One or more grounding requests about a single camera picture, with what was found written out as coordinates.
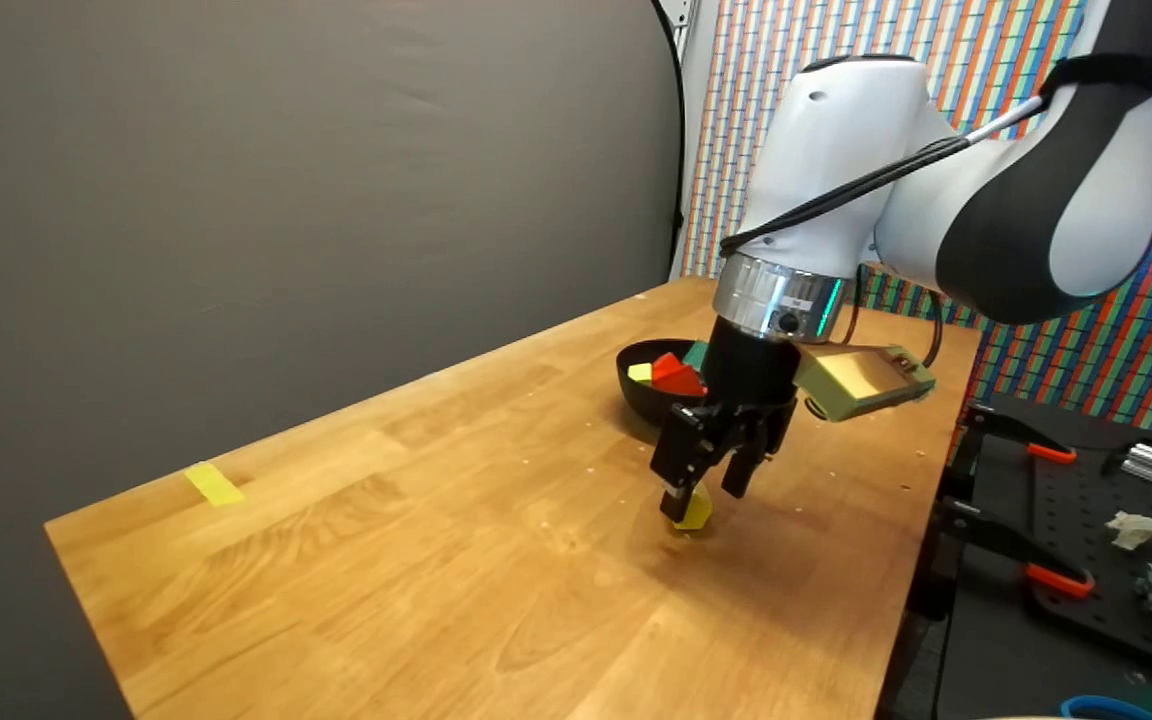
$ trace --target gray backdrop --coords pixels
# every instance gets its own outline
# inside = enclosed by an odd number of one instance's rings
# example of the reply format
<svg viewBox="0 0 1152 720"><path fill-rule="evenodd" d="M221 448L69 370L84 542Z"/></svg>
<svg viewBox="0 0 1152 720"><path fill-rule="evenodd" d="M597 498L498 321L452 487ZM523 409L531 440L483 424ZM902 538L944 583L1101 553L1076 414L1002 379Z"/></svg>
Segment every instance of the gray backdrop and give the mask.
<svg viewBox="0 0 1152 720"><path fill-rule="evenodd" d="M121 716L39 522L665 278L652 0L0 0L0 716Z"/></svg>

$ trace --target wooden table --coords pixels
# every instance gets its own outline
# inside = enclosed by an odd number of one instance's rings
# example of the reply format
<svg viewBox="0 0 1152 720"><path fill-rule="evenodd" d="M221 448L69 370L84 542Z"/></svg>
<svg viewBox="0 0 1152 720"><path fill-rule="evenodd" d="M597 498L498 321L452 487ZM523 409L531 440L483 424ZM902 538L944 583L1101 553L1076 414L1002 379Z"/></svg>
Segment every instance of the wooden table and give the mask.
<svg viewBox="0 0 1152 720"><path fill-rule="evenodd" d="M49 522L135 716L870 716L976 333L895 413L794 413L716 531L656 515L610 354L681 278ZM857 339L933 329L864 310Z"/></svg>

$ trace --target black bowl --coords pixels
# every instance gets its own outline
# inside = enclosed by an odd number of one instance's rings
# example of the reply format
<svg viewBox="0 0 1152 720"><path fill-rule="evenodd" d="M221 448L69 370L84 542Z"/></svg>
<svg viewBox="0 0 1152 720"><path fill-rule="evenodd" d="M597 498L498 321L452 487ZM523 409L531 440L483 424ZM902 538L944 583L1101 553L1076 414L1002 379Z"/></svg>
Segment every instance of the black bowl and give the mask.
<svg viewBox="0 0 1152 720"><path fill-rule="evenodd" d="M628 363L652 363L665 351L675 351L683 358L693 344L694 339L638 339L638 344L628 344L614 351L621 396L652 426L665 424L670 405L704 405L704 396L670 396L670 393L661 393L652 382L635 382L635 379L628 379Z"/></svg>

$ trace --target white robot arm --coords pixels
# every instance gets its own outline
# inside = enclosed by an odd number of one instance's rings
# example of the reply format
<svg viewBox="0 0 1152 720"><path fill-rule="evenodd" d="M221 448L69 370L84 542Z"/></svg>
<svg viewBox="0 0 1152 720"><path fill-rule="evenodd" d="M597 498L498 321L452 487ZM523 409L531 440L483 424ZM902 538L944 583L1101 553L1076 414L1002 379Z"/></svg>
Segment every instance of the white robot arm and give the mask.
<svg viewBox="0 0 1152 720"><path fill-rule="evenodd" d="M686 513L724 451L724 487L742 495L789 431L794 339L828 333L860 259L1002 324L1062 316L1134 270L1152 240L1152 0L1088 0L1073 57L972 134L953 134L909 57L823 59L789 83L724 240L706 399L656 440L665 515ZM1018 138L990 138L1033 113Z"/></svg>

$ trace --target yellow tape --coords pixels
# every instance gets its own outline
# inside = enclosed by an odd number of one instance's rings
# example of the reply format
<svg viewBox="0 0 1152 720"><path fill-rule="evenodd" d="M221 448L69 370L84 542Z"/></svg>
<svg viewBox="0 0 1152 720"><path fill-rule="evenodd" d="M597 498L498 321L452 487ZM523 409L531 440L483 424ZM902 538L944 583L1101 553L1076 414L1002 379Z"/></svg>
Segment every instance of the yellow tape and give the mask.
<svg viewBox="0 0 1152 720"><path fill-rule="evenodd" d="M215 465L192 465L183 478L215 509L248 498Z"/></svg>

